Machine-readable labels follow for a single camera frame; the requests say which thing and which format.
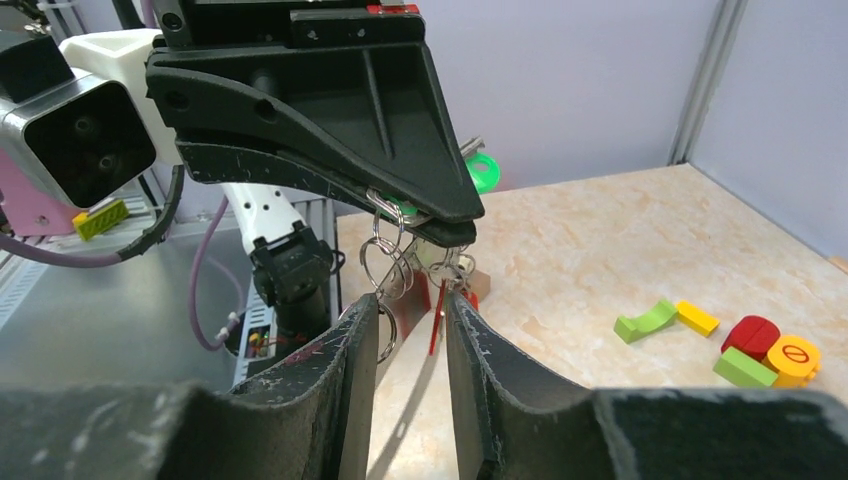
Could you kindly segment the green key tag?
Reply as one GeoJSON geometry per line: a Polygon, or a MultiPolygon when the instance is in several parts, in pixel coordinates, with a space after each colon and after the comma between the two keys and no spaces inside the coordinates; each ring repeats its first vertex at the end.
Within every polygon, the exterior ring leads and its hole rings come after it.
{"type": "MultiPolygon", "coordinates": [[[[479,195],[493,191],[501,180],[501,169],[498,162],[486,153],[475,153],[465,160],[468,173],[476,192],[479,195]]],[[[396,197],[382,195],[382,198],[397,205],[404,215],[417,215],[420,210],[408,201],[396,197]]]]}

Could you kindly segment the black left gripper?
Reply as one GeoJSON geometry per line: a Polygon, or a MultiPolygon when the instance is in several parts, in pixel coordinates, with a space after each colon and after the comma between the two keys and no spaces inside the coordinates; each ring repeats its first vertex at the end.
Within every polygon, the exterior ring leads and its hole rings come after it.
{"type": "Polygon", "coordinates": [[[302,190],[397,224],[484,214],[420,9],[405,1],[156,1],[149,97],[191,179],[302,190]]]}

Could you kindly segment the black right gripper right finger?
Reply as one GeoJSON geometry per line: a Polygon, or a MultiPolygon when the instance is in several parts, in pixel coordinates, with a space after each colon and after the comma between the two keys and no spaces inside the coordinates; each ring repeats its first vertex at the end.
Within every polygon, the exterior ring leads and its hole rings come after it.
{"type": "Polygon", "coordinates": [[[810,390],[589,389],[445,298],[463,479],[843,479],[847,409],[810,390]]]}

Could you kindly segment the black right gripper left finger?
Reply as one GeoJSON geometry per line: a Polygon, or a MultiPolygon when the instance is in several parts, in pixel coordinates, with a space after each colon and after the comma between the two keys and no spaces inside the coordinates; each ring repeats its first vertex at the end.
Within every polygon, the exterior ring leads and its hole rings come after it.
{"type": "Polygon", "coordinates": [[[5,479],[362,479],[377,298],[231,391],[195,383],[1,393],[5,479]]]}

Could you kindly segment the perforated metal keyring plate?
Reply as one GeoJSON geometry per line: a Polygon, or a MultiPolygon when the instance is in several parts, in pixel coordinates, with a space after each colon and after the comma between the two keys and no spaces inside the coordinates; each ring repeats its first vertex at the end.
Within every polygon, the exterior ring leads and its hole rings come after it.
{"type": "Polygon", "coordinates": [[[390,303],[402,299],[413,289],[418,274],[424,276],[425,287],[437,286],[443,281],[449,289],[470,293],[470,283],[472,276],[477,272],[477,263],[465,246],[443,247],[442,257],[439,259],[430,252],[426,242],[417,236],[413,236],[411,242],[403,246],[404,233],[426,224],[432,216],[407,201],[385,196],[373,188],[366,191],[366,199],[374,207],[372,236],[360,246],[358,259],[375,289],[378,313],[385,315],[389,320],[389,340],[377,359],[377,363],[381,365],[389,360],[401,343],[399,309],[392,307],[390,303]],[[377,248],[381,254],[392,260],[391,267],[381,281],[375,278],[368,265],[370,247],[377,248]]]}

